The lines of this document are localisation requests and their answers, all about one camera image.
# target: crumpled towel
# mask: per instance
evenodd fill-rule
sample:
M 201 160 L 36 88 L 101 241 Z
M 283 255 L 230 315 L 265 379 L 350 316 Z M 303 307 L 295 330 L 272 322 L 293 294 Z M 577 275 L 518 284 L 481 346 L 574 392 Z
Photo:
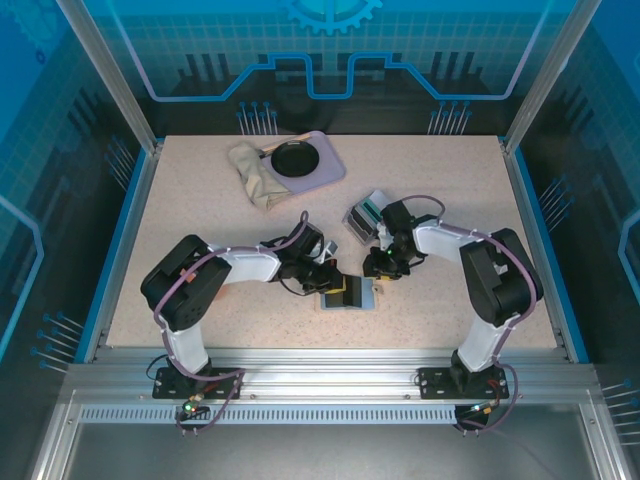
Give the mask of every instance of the crumpled towel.
M 264 167 L 258 151 L 248 143 L 232 148 L 229 161 L 240 173 L 249 200 L 260 210 L 266 212 L 292 195 Z

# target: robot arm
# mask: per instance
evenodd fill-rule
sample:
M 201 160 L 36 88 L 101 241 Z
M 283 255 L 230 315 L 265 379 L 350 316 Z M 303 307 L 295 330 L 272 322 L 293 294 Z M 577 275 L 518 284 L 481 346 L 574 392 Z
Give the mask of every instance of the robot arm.
M 475 316 L 471 330 L 454 352 L 451 375 L 461 393 L 474 374 L 494 364 L 506 330 L 518 321 L 531 303 L 527 281 L 517 266 L 494 244 L 470 231 L 450 227 L 432 215 L 413 217 L 404 204 L 394 202 L 381 212 L 380 247 L 373 247 L 364 262 L 365 276 L 399 279 L 410 275 L 411 263 L 436 255 L 462 266 Z M 502 229 L 491 234 L 513 253 L 535 285 L 536 300 L 542 284 L 517 234 Z
M 298 224 L 295 232 L 302 228 Z M 294 233 L 279 240 L 287 242 Z M 170 297 L 161 311 L 166 322 L 171 351 L 191 374 L 207 375 L 209 356 L 202 341 L 200 320 L 223 285 L 244 281 L 273 282 L 295 278 L 302 285 L 303 294 L 329 293 L 344 288 L 343 276 L 331 257 L 337 246 L 325 245 L 322 233 L 310 224 L 286 248 L 276 247 L 275 241 L 265 242 L 247 251 L 229 249 L 202 265 Z M 183 238 L 169 254 L 146 276 L 141 292 L 154 310 L 162 297 L 194 265 L 199 258 L 219 249 L 196 235 Z

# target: speckled tabletop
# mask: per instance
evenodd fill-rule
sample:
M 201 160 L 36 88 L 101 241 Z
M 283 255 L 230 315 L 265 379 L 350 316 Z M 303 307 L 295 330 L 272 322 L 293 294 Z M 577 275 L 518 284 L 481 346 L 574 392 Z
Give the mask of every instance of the speckled tabletop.
M 288 234 L 300 212 L 337 242 L 338 267 L 361 274 L 367 254 L 342 225 L 348 207 L 375 188 L 397 200 L 427 193 L 447 205 L 445 220 L 483 231 L 513 228 L 526 240 L 496 137 L 331 136 L 347 168 L 338 183 L 278 204 L 268 213 L 245 195 L 227 152 L 242 140 L 265 146 L 277 137 L 167 137 L 137 234 L 107 343 L 157 347 L 161 339 L 140 283 L 187 234 L 218 245 L 256 245 Z M 414 214 L 428 202 L 408 202 Z M 410 277 L 382 282 L 374 311 L 326 312 L 318 295 L 297 297 L 278 284 L 224 287 L 202 321 L 209 347 L 438 348 L 466 337 L 473 309 L 462 271 L 429 257 Z M 507 346 L 556 342 L 543 302 Z

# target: aluminum frame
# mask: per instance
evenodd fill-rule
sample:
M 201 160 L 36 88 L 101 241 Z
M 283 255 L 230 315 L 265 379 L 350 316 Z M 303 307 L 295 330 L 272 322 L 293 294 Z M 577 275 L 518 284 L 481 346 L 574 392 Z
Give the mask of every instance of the aluminum frame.
M 156 137 L 151 126 L 87 7 L 82 0 L 56 1 L 136 139 L 147 153 L 154 153 Z
M 567 65 L 569 57 L 582 38 L 582 34 L 589 26 L 601 1 L 576 0 L 573 10 L 509 127 L 505 136 L 507 153 L 513 154 L 520 145 L 525 133 L 533 123 L 533 119 L 542 108 L 553 85 Z
M 566 348 L 569 360 L 577 362 L 578 353 L 575 342 L 569 329 L 567 316 L 558 293 L 558 285 L 551 271 L 549 258 L 544 250 L 542 235 L 535 221 L 532 199 L 529 198 L 529 194 L 527 193 L 524 177 L 516 160 L 515 153 L 509 152 L 506 149 L 504 149 L 503 153 L 507 173 L 516 199 L 516 205 L 520 211 L 522 225 L 524 226 L 525 235 L 529 241 L 532 260 L 538 269 L 538 274 L 540 275 L 540 280 L 544 288 L 544 301 L 547 305 L 549 318 L 551 319 L 552 325 L 560 331 L 560 344 Z
M 539 72 L 531 91 L 518 111 L 507 134 L 506 150 L 512 155 L 539 111 L 564 63 L 600 0 L 579 1 L 569 16 L 549 57 Z M 120 72 L 97 26 L 78 0 L 58 0 L 60 8 L 69 20 L 91 61 L 113 95 L 138 141 L 153 154 L 156 141 L 144 114 Z M 153 168 L 143 172 L 136 187 L 135 215 L 127 221 L 125 235 L 109 278 L 104 305 L 100 309 L 92 344 L 98 345 L 99 334 L 108 327 L 113 307 L 121 288 L 135 233 L 146 203 L 153 178 Z M 511 182 L 534 259 L 542 270 L 541 277 L 547 292 L 554 292 L 549 266 L 540 250 L 539 233 L 533 217 L 527 209 L 526 191 L 523 190 L 517 165 L 507 162 Z M 553 321 L 567 337 L 566 319 L 562 309 L 551 294 L 550 314 Z M 55 408 L 44 444 L 36 462 L 32 479 L 62 478 L 70 461 L 79 419 L 85 405 L 97 403 L 112 405 L 158 405 L 149 398 L 149 381 L 143 375 L 143 367 L 157 353 L 154 349 L 104 349 L 99 348 L 96 362 L 72 365 L 65 379 L 58 405 Z M 221 367 L 244 366 L 249 369 L 240 404 L 306 404 L 323 402 L 332 404 L 370 403 L 407 405 L 422 403 L 418 387 L 413 383 L 415 369 L 419 366 L 444 366 L 449 363 L 449 351 L 435 350 L 210 350 L 216 365 Z M 511 362 L 521 374 L 522 398 L 528 403 L 573 403 L 580 405 L 585 429 L 598 471 L 602 478 L 630 478 L 629 469 L 615 437 L 611 418 L 598 386 L 592 365 L 567 363 L 562 348 L 549 351 L 507 351 L 503 361 Z

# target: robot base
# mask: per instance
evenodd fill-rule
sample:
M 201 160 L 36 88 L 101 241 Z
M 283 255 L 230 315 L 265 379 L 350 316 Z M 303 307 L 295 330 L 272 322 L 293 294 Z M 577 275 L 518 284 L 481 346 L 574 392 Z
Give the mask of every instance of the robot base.
M 416 384 L 420 387 L 422 400 L 493 400 L 496 392 L 487 383 L 495 380 L 500 385 L 498 392 L 500 399 L 509 398 L 509 387 L 504 370 L 496 366 L 484 369 L 482 372 L 473 373 L 471 381 L 466 385 L 463 393 L 460 393 L 458 384 L 451 375 L 450 367 L 443 368 L 419 368 Z
M 237 368 L 215 368 L 211 367 L 209 372 L 202 373 L 202 375 L 223 375 L 236 371 Z M 228 378 L 216 383 L 198 382 L 191 378 L 187 378 L 182 375 L 173 366 L 159 368 L 156 373 L 156 381 L 153 387 L 151 396 L 156 399 L 169 399 L 169 400 L 184 400 L 191 395 L 206 391 L 204 398 L 206 400 L 226 400 L 229 396 L 229 392 L 233 388 L 234 378 Z M 242 386 L 238 387 L 238 390 L 233 394 L 232 399 L 240 398 L 240 390 Z

